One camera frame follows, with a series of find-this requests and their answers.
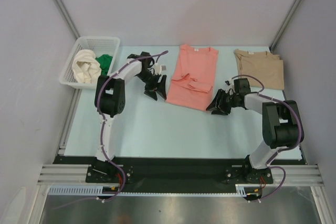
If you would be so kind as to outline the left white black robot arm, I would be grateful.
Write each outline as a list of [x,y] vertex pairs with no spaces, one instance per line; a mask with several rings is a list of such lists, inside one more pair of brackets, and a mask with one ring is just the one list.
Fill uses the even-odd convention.
[[100,116],[100,134],[98,151],[95,161],[91,165],[93,174],[97,174],[103,181],[111,182],[118,178],[119,183],[125,181],[124,171],[113,162],[115,157],[112,144],[113,125],[125,108],[125,86],[134,78],[139,78],[144,83],[144,94],[157,100],[158,96],[166,100],[167,75],[163,65],[158,64],[158,59],[168,51],[157,55],[148,52],[130,54],[126,63],[111,75],[101,75],[98,78],[94,105]]

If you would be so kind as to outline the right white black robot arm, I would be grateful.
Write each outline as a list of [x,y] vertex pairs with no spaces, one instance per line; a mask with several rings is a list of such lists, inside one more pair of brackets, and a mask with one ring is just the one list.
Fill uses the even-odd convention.
[[247,74],[227,81],[227,90],[219,89],[206,108],[211,114],[229,115],[233,108],[243,108],[262,117],[263,141],[254,152],[247,155],[239,168],[226,171],[227,184],[257,184],[272,179],[271,163],[282,152],[295,149],[304,139],[303,126],[297,103],[281,101],[261,91],[252,92]]

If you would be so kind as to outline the pink t shirt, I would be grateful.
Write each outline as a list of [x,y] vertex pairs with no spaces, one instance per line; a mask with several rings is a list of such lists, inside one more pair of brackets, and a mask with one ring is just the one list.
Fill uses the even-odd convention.
[[212,101],[219,51],[180,46],[166,102],[205,111]]

